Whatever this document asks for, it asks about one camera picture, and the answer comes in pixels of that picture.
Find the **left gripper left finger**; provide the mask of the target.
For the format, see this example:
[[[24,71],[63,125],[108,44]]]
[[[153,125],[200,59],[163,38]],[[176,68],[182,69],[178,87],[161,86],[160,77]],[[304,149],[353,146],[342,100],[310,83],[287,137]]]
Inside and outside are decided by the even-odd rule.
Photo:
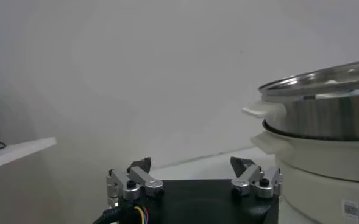
[[[106,176],[107,203],[117,207],[120,203],[135,203],[141,197],[160,199],[165,194],[162,180],[150,176],[150,157],[134,161],[125,170],[110,169]]]

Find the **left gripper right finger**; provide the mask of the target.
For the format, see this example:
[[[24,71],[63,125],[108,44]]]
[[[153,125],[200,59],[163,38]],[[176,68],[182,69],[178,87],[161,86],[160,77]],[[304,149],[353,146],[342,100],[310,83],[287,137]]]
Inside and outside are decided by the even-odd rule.
[[[282,194],[282,174],[278,167],[264,170],[250,159],[230,158],[236,177],[231,180],[232,195],[236,198],[255,194],[257,198],[268,200]]]

